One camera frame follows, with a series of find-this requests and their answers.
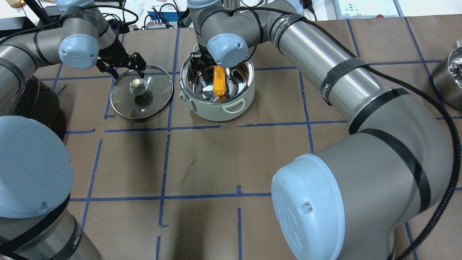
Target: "glass pot lid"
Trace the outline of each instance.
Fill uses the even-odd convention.
[[[124,72],[110,91],[114,110],[129,119],[148,118],[162,111],[173,96],[173,82],[161,67],[147,65],[144,78],[134,70]]]

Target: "blue tape line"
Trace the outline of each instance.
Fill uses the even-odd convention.
[[[441,63],[442,61],[425,61],[425,63]]]
[[[71,202],[82,202],[82,201],[86,201],[86,198],[71,198],[69,201],[71,201]]]
[[[298,78],[300,79],[300,88],[302,90],[303,109],[305,110],[306,126],[308,128],[308,139],[310,141],[310,151],[311,153],[314,153],[315,148],[313,145],[313,137],[311,135],[310,117],[308,116],[308,110],[306,110],[305,87],[303,86],[303,78],[300,72],[298,72]]]
[[[282,125],[304,125],[306,122],[288,122],[288,123],[261,123],[261,124],[246,124],[236,127],[257,127],[257,126],[282,126]]]
[[[105,133],[121,133],[121,132],[147,132],[147,131],[167,131],[168,128],[139,128],[139,129],[114,129],[104,130]]]
[[[88,195],[87,199],[85,200],[85,209],[84,209],[84,215],[82,217],[82,229],[85,228],[85,220],[86,220],[86,215],[88,213],[88,205],[90,204],[90,196],[91,196],[91,191],[93,189],[93,182],[95,181],[95,176],[91,176],[91,181],[90,181],[90,187],[88,188]]]
[[[423,61],[418,62],[376,62],[376,63],[369,63],[369,65],[401,65],[401,64],[423,64]]]
[[[103,76],[71,77],[71,78],[59,78],[56,80],[94,80],[94,79],[107,79],[107,78],[112,78],[112,76],[103,75]]]
[[[350,30],[351,39],[353,40],[354,49],[356,51],[356,56],[361,57],[361,54],[359,54],[358,44],[356,43],[356,38],[354,37],[353,28],[350,24],[350,19],[346,20],[346,24],[348,25],[348,29]]]
[[[87,215],[87,212],[88,212],[88,205],[90,204],[91,191],[93,190],[93,183],[95,181],[95,172],[96,172],[96,168],[98,167],[99,153],[101,152],[101,145],[102,144],[103,144],[103,140],[100,139],[99,144],[98,144],[98,150],[96,152],[95,165],[93,167],[93,172],[91,173],[90,187],[88,188],[88,194],[87,194],[86,203],[85,203],[84,215],[83,215],[83,218],[82,218],[82,229],[85,227],[85,220],[86,220],[86,215]]]
[[[169,148],[170,148],[170,134],[167,135],[167,143],[165,145],[165,160],[164,160],[164,176],[162,178],[162,196],[165,196],[165,183],[167,182],[167,167],[169,164]]]
[[[161,196],[165,196],[165,184],[167,182],[167,168],[169,164],[169,148],[170,148],[170,134],[167,135],[167,143],[165,145],[165,159],[164,159],[164,175],[162,177],[162,191]],[[159,208],[159,226],[162,228],[168,227],[168,225],[162,224],[162,219],[164,218],[164,199],[160,200]]]
[[[340,120],[340,121],[313,121],[313,122],[310,122],[310,124],[335,124],[335,123],[347,124],[348,121]]]
[[[409,30],[409,33],[411,34],[412,40],[414,41],[415,48],[417,48],[417,52],[419,53],[419,57],[420,57],[420,59],[422,60],[422,62],[423,62],[423,64],[424,64],[425,71],[427,72],[427,76],[428,76],[428,78],[430,79],[430,82],[432,83],[433,90],[435,91],[435,93],[436,93],[436,95],[437,95],[437,97],[438,97],[439,103],[440,103],[440,105],[446,110],[446,106],[444,105],[443,98],[441,97],[441,95],[440,95],[440,94],[438,93],[438,91],[436,90],[436,86],[435,86],[435,84],[433,83],[432,74],[431,74],[430,71],[428,70],[428,67],[427,67],[427,64],[425,63],[425,59],[424,59],[424,56],[423,56],[423,54],[422,54],[422,51],[420,51],[419,44],[417,44],[417,40],[415,39],[414,32],[413,32],[412,29],[411,29],[411,25],[409,24],[409,21],[408,21],[408,19],[407,19],[406,17],[404,17],[404,21],[406,22],[407,29]]]
[[[164,218],[164,199],[161,199],[160,200],[160,209],[159,209],[159,226],[161,228],[166,228],[168,227],[169,225],[164,225],[162,224],[162,219]]]
[[[90,201],[161,200],[162,198],[163,198],[162,196],[112,197],[112,198],[90,198]],[[82,201],[82,198],[75,198],[75,200]]]
[[[203,198],[245,198],[245,197],[271,197],[271,192],[255,193],[222,193],[207,195],[170,195],[170,196],[140,196],[140,197],[112,197],[90,198],[90,201],[126,201],[126,200],[162,200],[162,199],[203,199]],[[71,201],[86,201],[86,198],[72,198]]]
[[[115,81],[116,81],[116,79],[113,78],[112,81],[111,81],[111,88],[112,88],[112,86],[114,85],[114,82],[115,82]],[[109,89],[108,102],[106,103],[106,112],[104,112],[104,119],[116,117],[115,115],[114,115],[114,116],[108,115],[108,113],[109,113],[109,105],[111,104],[111,99],[110,99],[110,97],[111,97],[111,90]]]
[[[225,193],[212,195],[174,195],[165,196],[167,199],[197,199],[197,198],[243,198],[243,197],[270,197],[271,192],[263,193]]]
[[[58,69],[58,73],[56,73],[56,78],[54,79],[54,83],[53,83],[53,88],[52,90],[55,91],[56,89],[56,83],[58,83],[58,78],[59,78],[59,74],[61,73],[61,69],[62,69],[62,63],[59,65],[59,69]]]
[[[242,210],[237,208],[237,235],[239,244],[239,260],[242,260]]]
[[[160,254],[160,236],[157,236],[157,243],[156,243],[156,260],[159,260]]]
[[[92,175],[95,174],[96,168],[98,167],[99,153],[101,152],[101,145],[102,145],[102,144],[103,144],[103,140],[102,140],[102,139],[99,139],[98,151],[96,152],[95,165],[93,166]]]
[[[203,126],[184,126],[184,127],[171,127],[170,130],[192,130],[192,129],[212,129],[220,128],[221,125],[203,125]],[[120,133],[120,132],[145,132],[145,131],[168,131],[167,127],[160,128],[138,128],[138,129],[113,129],[104,130],[105,133]]]
[[[176,62],[178,59],[178,43],[180,42],[180,28],[177,28],[176,30],[176,42],[175,42],[175,57],[173,60],[173,75],[172,75],[172,82],[175,84],[175,76],[176,76]],[[170,104],[169,104],[169,120],[167,124],[168,131],[171,130],[171,123],[172,123],[172,110],[173,110],[173,100],[171,99]]]
[[[220,127],[221,125],[184,126],[184,127],[170,127],[170,130],[213,129],[213,128],[220,128]]]
[[[77,135],[77,134],[89,134],[93,133],[96,129],[93,128],[92,130],[84,130],[84,131],[66,131],[66,132],[58,132],[60,135]]]
[[[409,228],[409,224],[407,223],[407,221],[404,223],[404,227],[406,227],[406,233],[407,238],[409,239],[409,244],[412,244],[414,240],[412,239],[411,229]],[[417,253],[415,251],[412,252],[412,255],[414,256],[414,260],[419,260],[419,258],[417,258]]]
[[[451,119],[462,119],[461,116],[450,117]],[[436,120],[444,120],[444,117],[438,117]]]
[[[256,68],[255,70],[281,70],[281,69],[296,69],[296,67],[274,67],[274,68]]]

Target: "orange object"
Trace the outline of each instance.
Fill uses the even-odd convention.
[[[226,73],[224,67],[215,66],[213,68],[213,93],[217,96],[226,94]]]

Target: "black velcro strap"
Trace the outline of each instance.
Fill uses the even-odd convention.
[[[249,12],[251,12],[255,16],[255,19],[257,20],[258,29],[260,29],[260,43],[259,44],[261,44],[263,43],[264,32],[263,32],[263,26],[260,21],[260,16],[257,14],[257,12],[255,12],[255,10],[249,10]]]
[[[11,45],[11,44],[2,44],[1,46],[2,46],[2,47],[3,47],[3,46],[14,47],[14,48],[17,48],[17,49],[23,51],[23,52],[24,52],[25,54],[27,54],[27,55],[32,59],[32,61],[34,62],[35,70],[38,69],[38,68],[37,68],[37,63],[35,62],[34,57],[32,57],[32,55],[31,55],[28,51],[24,50],[23,48],[21,48],[21,47],[19,47],[19,46]]]
[[[72,233],[71,237],[64,245],[64,247],[51,260],[68,260],[79,247],[83,237],[83,230],[79,222],[75,220],[75,217],[74,222],[74,232]]]
[[[60,18],[83,18],[82,8],[79,6],[69,7]]]
[[[109,23],[108,23],[108,26],[106,26],[106,29],[104,29],[104,31],[99,34],[99,37],[103,36],[108,30],[109,30]]]
[[[280,23],[278,27],[276,27],[276,29],[274,29],[274,36],[272,38],[272,42],[274,43],[274,45],[276,45],[279,52],[281,52],[281,50],[279,49],[279,40],[281,40],[282,34],[287,30],[287,28],[289,28],[289,26],[291,26],[295,22],[302,20],[303,18],[304,16],[301,16],[298,13],[293,12],[289,16],[287,16],[284,19],[284,21],[282,21],[282,23]]]
[[[44,232],[48,227],[50,227],[58,218],[61,216],[63,211],[66,209],[67,203],[71,195],[66,198],[66,200],[61,203],[56,209],[52,210],[48,215],[46,215],[39,223],[31,227],[28,231],[20,234],[16,238],[11,239],[10,241],[0,245],[2,251],[14,252],[19,247],[29,243],[34,238],[38,237],[42,232]]]
[[[51,62],[49,62],[49,61],[45,58],[45,56],[43,56],[43,53],[42,53],[42,51],[40,50],[40,47],[38,47],[37,36],[38,36],[38,32],[36,32],[36,33],[34,34],[34,47],[35,47],[35,50],[37,51],[37,54],[38,54],[38,55],[40,56],[40,58],[41,58],[44,62],[46,62],[48,65],[54,65],[54,64],[52,64]]]
[[[24,86],[26,83],[26,78],[24,77],[24,73],[13,62],[6,60],[4,58],[0,58],[0,65],[9,69],[14,74],[14,76],[18,79],[18,82],[19,82],[18,91],[19,91],[19,89],[22,86]]]
[[[269,36],[270,36],[270,37],[271,37],[271,34],[273,33],[273,28],[274,28],[274,26],[275,26],[276,23],[277,23],[281,18],[283,18],[284,16],[286,16],[286,14],[280,15],[278,18],[276,18],[276,20],[274,20],[273,24],[272,24],[271,27],[269,28]]]
[[[198,28],[199,31],[196,31],[196,33],[198,33],[200,36],[201,36],[202,26],[204,25],[205,21],[207,21],[212,15],[214,15],[216,13],[219,13],[219,12],[225,12],[225,13],[228,14],[228,16],[231,16],[231,14],[232,14],[231,10],[223,9],[223,6],[212,5],[210,7],[207,7],[205,10],[207,10],[207,11],[206,12],[202,11],[199,14],[199,16],[197,17],[197,19],[196,19],[197,22],[201,21],[201,24],[200,24],[200,26]]]
[[[391,253],[388,256],[387,260],[393,260],[395,258],[395,252],[396,252],[396,248],[395,248],[395,245],[393,245],[393,249],[391,250]]]
[[[369,64],[359,57],[351,58],[346,61],[342,61],[333,67],[329,72],[327,72],[326,78],[321,84],[321,94],[322,98],[326,101],[328,105],[332,105],[329,102],[329,93],[332,87],[337,83],[337,81],[343,77],[348,72],[352,71],[355,68],[367,67]]]
[[[411,150],[409,150],[405,144],[398,140],[398,138],[382,130],[367,128],[362,130],[360,133],[365,133],[377,137],[388,146],[390,146],[399,155],[399,157],[404,161],[404,163],[411,171],[415,183],[417,184],[417,188],[420,194],[419,214],[427,210],[432,199],[430,184],[428,183],[427,175],[425,174],[424,169],[420,165],[417,158],[415,158]]]
[[[350,135],[355,134],[358,132],[361,125],[369,118],[377,109],[382,107],[384,104],[388,103],[389,101],[400,97],[402,95],[409,94],[403,88],[395,88],[388,92],[383,93],[382,95],[378,96],[376,99],[371,101],[367,106],[365,106],[361,112],[353,119],[351,122],[350,128],[348,132]]]

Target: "pot handle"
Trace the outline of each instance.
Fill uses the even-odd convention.
[[[234,106],[238,106],[238,105],[240,105],[240,104],[242,104],[242,107],[239,108],[237,111],[229,111],[229,110],[228,110],[228,108],[234,107]],[[239,113],[240,111],[242,111],[242,109],[244,109],[244,107],[245,107],[245,100],[244,100],[244,98],[241,98],[240,100],[238,100],[238,101],[236,101],[236,102],[234,102],[234,103],[231,103],[231,104],[229,104],[229,105],[224,105],[224,106],[222,106],[221,108],[223,109],[223,111],[225,111],[225,112],[228,113],[228,114],[237,114],[237,113]]]

